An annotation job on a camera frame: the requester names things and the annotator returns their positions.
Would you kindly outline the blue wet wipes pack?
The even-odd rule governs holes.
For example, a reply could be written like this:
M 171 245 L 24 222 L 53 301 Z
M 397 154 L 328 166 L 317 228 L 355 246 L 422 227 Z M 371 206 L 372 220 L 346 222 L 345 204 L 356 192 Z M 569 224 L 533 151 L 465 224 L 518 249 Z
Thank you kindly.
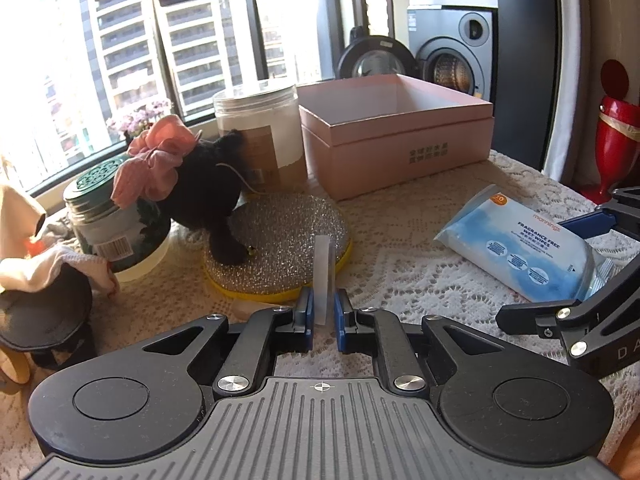
M 489 185 L 435 236 L 531 302 L 585 300 L 614 275 L 589 243 Z

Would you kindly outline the dark framed mirror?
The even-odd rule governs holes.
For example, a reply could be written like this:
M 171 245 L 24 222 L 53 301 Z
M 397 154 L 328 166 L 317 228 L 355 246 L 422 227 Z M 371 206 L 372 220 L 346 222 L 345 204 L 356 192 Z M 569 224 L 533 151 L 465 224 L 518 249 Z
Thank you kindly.
M 393 0 L 352 0 L 355 25 L 368 35 L 395 37 Z

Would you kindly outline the green lid glass jar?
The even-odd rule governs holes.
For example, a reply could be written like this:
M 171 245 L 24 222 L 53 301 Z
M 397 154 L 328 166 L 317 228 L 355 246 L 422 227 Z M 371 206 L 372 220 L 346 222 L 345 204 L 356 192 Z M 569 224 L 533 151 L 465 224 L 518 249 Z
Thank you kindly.
M 126 159 L 120 154 L 99 162 L 63 192 L 81 250 L 106 259 L 122 283 L 142 278 L 163 260 L 171 227 L 157 204 L 139 198 L 120 209 L 111 200 L 116 171 Z

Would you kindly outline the pink cardboard box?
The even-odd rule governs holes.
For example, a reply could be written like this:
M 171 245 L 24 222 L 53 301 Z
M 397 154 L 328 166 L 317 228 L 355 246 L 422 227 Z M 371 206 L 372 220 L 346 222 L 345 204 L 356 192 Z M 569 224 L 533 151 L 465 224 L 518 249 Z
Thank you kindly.
M 334 200 L 487 159 L 491 102 L 404 75 L 297 90 L 307 160 Z

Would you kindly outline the pink orchid flower pot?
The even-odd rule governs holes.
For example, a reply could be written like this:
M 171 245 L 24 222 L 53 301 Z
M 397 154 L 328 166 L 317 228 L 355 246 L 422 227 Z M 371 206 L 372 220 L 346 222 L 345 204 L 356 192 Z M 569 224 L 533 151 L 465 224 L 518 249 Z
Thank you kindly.
M 140 101 L 116 110 L 105 122 L 109 132 L 118 133 L 129 145 L 136 136 L 149 130 L 160 118 L 170 115 L 172 102 L 167 98 Z

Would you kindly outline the white glove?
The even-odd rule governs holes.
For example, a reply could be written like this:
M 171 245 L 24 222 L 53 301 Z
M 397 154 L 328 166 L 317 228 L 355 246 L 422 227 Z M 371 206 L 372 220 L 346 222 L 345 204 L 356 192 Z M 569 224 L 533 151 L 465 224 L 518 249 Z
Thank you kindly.
M 40 292 L 51 285 L 67 264 L 88 278 L 92 289 L 106 296 L 119 292 L 119 282 L 108 261 L 95 255 L 84 255 L 62 244 L 32 258 L 1 260 L 1 290 Z

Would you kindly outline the brown tape roll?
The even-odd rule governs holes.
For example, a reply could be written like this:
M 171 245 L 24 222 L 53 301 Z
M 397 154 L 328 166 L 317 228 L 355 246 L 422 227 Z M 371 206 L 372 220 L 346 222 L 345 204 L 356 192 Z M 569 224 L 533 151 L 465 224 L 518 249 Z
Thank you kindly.
M 10 385 L 24 386 L 30 381 L 30 367 L 22 352 L 1 347 L 1 371 Z

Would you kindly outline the white lace tablecloth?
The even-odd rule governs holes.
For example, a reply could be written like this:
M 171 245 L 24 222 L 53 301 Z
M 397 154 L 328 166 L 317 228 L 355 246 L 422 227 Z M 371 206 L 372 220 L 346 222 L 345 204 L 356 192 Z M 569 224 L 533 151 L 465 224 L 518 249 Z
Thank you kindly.
M 355 308 L 382 307 L 402 322 L 438 313 L 477 330 L 564 362 L 556 340 L 506 336 L 495 323 L 503 304 L 522 300 L 434 237 L 477 192 L 495 184 L 507 196 L 555 221 L 592 211 L 577 192 L 516 160 L 491 152 L 484 162 L 433 174 L 338 203 L 352 234 L 352 254 L 337 275 Z M 201 235 L 171 229 L 163 260 L 140 280 L 120 285 L 114 298 L 94 300 L 91 326 L 100 353 L 134 344 L 165 330 L 219 312 L 231 318 L 231 299 L 213 288 L 204 272 Z M 278 358 L 278 375 L 364 376 L 371 362 L 344 356 L 333 334 L 316 332 L 311 352 Z M 603 381 L 615 405 L 613 427 L 599 454 L 612 464 L 625 434 L 639 416 L 639 364 Z M 30 389 L 1 393 L 1 479 L 21 479 L 42 461 L 30 431 Z

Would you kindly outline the beige cloth pile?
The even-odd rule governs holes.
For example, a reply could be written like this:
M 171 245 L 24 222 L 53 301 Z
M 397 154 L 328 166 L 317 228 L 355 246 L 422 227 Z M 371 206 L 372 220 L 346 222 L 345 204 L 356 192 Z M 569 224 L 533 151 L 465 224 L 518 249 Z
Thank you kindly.
M 27 244 L 40 231 L 46 211 L 32 196 L 1 182 L 0 257 L 24 258 Z

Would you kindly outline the grey washing machine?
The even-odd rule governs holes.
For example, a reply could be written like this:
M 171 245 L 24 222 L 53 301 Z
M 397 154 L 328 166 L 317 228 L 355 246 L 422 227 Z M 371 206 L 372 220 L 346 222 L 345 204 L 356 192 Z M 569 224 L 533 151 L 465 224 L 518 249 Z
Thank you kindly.
M 498 0 L 408 0 L 406 44 L 352 29 L 338 79 L 406 75 L 492 102 Z

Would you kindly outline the white powder plastic jar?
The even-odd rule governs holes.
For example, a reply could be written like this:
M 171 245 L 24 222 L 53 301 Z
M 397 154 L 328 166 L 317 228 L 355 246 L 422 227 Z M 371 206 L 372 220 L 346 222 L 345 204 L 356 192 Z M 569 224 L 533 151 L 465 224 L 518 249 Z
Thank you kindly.
M 246 180 L 260 192 L 293 191 L 307 181 L 296 85 L 264 79 L 218 91 L 213 97 L 219 133 L 243 137 Z

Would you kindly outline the pink hair scrunchie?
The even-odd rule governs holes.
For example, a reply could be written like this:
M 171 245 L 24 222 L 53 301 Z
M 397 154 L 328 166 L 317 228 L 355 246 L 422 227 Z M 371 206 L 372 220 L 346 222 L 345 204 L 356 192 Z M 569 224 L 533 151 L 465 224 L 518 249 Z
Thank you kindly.
M 177 168 L 196 147 L 202 132 L 193 133 L 174 114 L 160 118 L 129 145 L 129 157 L 116 171 L 112 202 L 126 209 L 139 198 L 160 202 L 178 182 Z

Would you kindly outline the glittery round yellow pad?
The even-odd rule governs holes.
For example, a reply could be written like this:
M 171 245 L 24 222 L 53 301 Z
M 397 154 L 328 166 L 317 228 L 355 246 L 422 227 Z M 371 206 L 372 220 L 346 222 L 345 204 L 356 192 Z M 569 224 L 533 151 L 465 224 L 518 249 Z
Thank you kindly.
M 311 283 L 314 239 L 332 238 L 335 269 L 346 264 L 352 238 L 344 214 L 332 200 L 299 193 L 270 193 L 233 211 L 229 226 L 234 237 L 250 251 L 239 266 L 216 262 L 204 250 L 204 271 L 224 296 L 280 304 L 294 300 Z

